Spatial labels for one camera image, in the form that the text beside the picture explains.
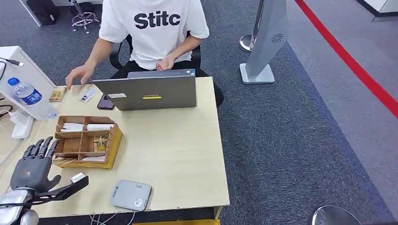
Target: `white t-shirt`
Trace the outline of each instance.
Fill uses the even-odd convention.
[[[173,52],[185,40],[187,31],[207,38],[209,29],[200,0],[104,0],[101,39],[120,43],[132,36],[135,60],[145,69]],[[176,60],[191,60],[188,52]]]

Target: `red line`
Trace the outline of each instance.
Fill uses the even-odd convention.
[[[311,11],[304,0],[296,0],[298,6],[306,14],[315,28],[329,43],[333,50],[347,64],[347,66],[356,74],[356,76],[364,83],[364,85],[389,109],[389,111],[398,118],[398,102],[380,86],[360,64],[344,49],[337,39],[328,31],[322,22]]]

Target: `bottle cap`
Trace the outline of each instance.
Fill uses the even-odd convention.
[[[19,80],[16,77],[12,77],[8,80],[8,84],[11,86],[15,86],[15,85],[19,84]]]

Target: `yellow label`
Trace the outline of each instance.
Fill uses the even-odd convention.
[[[142,99],[160,99],[161,96],[153,96],[153,97],[142,97]]]

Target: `black pants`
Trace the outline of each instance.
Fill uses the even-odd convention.
[[[176,62],[172,69],[195,69],[196,77],[208,77],[202,69],[195,68],[191,61],[181,61]],[[148,71],[147,69],[139,67],[139,65],[135,61],[129,61],[123,68],[117,71],[111,79],[122,79],[127,78],[129,72],[138,72],[138,71]],[[222,90],[214,84],[214,95],[215,95],[215,103],[217,107],[219,107],[224,101],[224,94]]]

